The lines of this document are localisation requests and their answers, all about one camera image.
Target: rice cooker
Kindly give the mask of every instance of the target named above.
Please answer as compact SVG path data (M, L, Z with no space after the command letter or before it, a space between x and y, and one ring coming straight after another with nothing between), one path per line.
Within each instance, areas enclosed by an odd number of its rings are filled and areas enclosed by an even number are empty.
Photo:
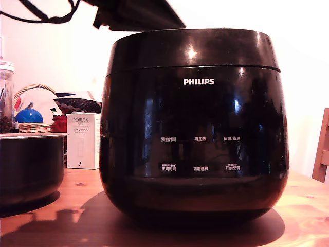
M241 29L142 32L112 49L100 175L145 222L239 222L269 211L289 172L270 37Z

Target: basket handle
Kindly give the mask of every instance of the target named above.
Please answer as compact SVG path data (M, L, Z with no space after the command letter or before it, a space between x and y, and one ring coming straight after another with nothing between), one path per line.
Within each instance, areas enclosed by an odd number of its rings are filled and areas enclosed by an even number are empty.
M16 105L19 97L26 91L30 90L30 89L46 89L46 90L49 90L51 91L53 94L56 95L55 91L51 88L51 87L48 87L48 86L45 86L45 85L42 85L42 84L33 84L33 85L29 85L29 86L26 86L24 88L22 88L21 90L17 91L17 93L14 95L14 105Z

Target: wood grain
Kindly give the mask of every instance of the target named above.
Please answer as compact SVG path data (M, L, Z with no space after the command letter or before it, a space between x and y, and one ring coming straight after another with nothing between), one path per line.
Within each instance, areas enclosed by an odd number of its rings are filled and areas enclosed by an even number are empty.
M321 164L329 166L329 151L328 150L324 150L322 152Z
M323 151L329 150L329 108L324 109L317 154L315 156L312 178L324 183L327 172L326 160L322 161Z
M66 169L59 193L2 212L0 246L329 246L329 187L295 172L274 209L231 227L137 225L107 198L98 170Z

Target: black cable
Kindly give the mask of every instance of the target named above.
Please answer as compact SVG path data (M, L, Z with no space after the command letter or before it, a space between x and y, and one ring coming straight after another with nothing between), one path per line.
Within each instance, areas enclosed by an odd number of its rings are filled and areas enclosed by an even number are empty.
M11 14L7 14L3 11L0 11L0 14L3 14L6 17L9 17L11 19L17 20L17 21L21 21L21 22L26 22L26 23L52 23L52 24L62 24L62 23L66 23L69 22L72 19L73 14L76 12L80 0L77 0L77 3L74 5L73 0L68 0L69 3L71 4L71 12L63 17L58 17L58 16L54 16L51 18L45 17L47 15L45 15L43 12L41 12L36 6L34 6L31 2L29 2L28 0L20 0L20 2L22 4L24 4L24 6L26 8L28 8L34 15L41 17L43 16L44 18L40 18L41 20L28 20L28 19L24 19L24 18L20 18Z

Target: pot rim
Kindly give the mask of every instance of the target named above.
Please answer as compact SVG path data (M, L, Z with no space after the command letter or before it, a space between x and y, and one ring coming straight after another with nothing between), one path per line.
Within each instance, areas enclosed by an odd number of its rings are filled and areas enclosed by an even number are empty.
M52 138L66 137L67 133L10 133L0 134L0 140L16 140L16 139L37 139L37 138Z

